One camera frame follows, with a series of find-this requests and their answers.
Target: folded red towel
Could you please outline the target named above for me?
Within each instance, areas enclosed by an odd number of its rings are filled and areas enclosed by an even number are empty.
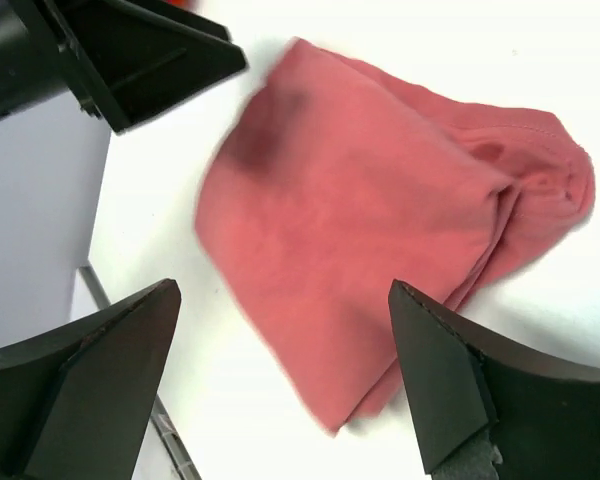
[[[555,116],[459,103],[296,40],[213,161],[196,231],[330,430],[400,370],[387,292],[450,308],[536,258],[593,203]]]

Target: cloth fold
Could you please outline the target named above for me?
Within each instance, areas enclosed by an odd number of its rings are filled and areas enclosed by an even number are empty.
[[[335,432],[401,385],[394,278],[457,309],[593,200],[589,157],[554,115],[455,102],[297,39],[217,152],[195,229]]]

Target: red cloth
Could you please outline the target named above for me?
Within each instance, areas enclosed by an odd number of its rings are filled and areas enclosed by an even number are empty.
[[[589,158],[554,115],[455,102],[296,40],[213,161],[195,228],[337,431],[401,384],[394,278],[456,309],[593,198]]]

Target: folded garment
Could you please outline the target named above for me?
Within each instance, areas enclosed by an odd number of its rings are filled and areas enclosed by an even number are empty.
[[[195,228],[335,432],[401,385],[394,278],[456,309],[593,199],[589,157],[554,115],[455,102],[295,40],[219,149]]]

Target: tabletop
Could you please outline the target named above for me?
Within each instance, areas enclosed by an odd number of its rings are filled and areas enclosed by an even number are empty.
[[[540,260],[482,290],[472,320],[600,366],[600,1],[203,0],[250,70],[113,138],[90,259],[112,300],[160,278],[183,294],[160,395],[202,478],[425,478],[402,392],[335,437],[307,413],[197,243],[213,152],[293,36],[461,101],[558,115],[591,155],[591,217]]]

